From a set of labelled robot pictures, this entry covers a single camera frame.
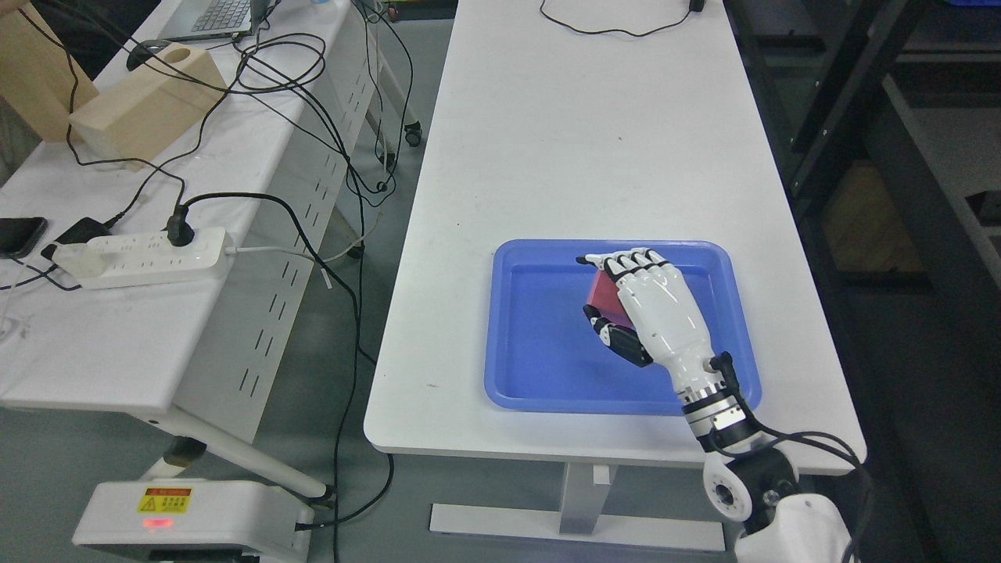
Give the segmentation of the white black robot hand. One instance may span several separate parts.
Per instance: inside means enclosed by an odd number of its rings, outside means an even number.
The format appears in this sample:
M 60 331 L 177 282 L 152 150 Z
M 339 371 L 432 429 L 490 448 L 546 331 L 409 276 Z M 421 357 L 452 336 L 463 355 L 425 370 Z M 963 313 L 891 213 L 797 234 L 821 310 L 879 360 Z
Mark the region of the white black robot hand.
M 632 327 L 616 324 L 593 304 L 583 307 L 598 338 L 638 367 L 660 364 L 671 375 L 685 414 L 721 403 L 737 405 L 728 371 L 729 355 L 717 357 L 696 299 L 678 267 L 650 247 L 583 254 L 579 264 L 596 267 L 614 282 L 616 299 Z

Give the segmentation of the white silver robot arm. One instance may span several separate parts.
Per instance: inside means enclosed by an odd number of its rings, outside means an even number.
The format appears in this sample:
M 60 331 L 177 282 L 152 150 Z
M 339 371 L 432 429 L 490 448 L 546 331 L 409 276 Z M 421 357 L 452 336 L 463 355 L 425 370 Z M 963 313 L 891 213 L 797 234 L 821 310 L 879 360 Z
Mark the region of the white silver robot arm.
M 744 532 L 740 562 L 857 562 L 855 545 L 835 503 L 808 493 L 786 453 L 729 389 L 700 400 L 683 397 L 683 412 L 705 451 L 705 494 Z

